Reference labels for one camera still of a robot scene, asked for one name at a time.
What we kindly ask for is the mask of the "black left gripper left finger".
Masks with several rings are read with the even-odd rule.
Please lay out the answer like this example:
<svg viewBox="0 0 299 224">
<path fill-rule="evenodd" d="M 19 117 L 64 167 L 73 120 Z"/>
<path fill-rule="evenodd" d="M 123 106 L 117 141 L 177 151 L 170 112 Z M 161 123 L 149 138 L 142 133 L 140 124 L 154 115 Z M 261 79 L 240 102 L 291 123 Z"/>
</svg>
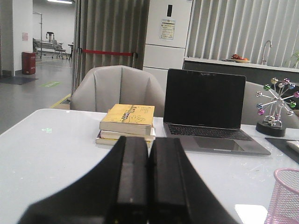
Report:
<svg viewBox="0 0 299 224">
<path fill-rule="evenodd" d="M 30 205 L 20 224 L 147 223 L 148 148 L 143 138 L 120 137 L 87 174 Z"/>
</svg>

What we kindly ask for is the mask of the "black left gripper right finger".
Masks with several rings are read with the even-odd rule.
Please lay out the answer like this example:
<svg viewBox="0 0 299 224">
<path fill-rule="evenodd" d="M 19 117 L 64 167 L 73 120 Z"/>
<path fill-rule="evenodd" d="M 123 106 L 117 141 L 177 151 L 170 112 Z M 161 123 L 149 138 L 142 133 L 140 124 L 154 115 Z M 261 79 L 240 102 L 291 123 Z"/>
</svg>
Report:
<svg viewBox="0 0 299 224">
<path fill-rule="evenodd" d="M 150 151 L 149 223 L 235 224 L 198 175 L 177 138 L 156 138 Z"/>
</svg>

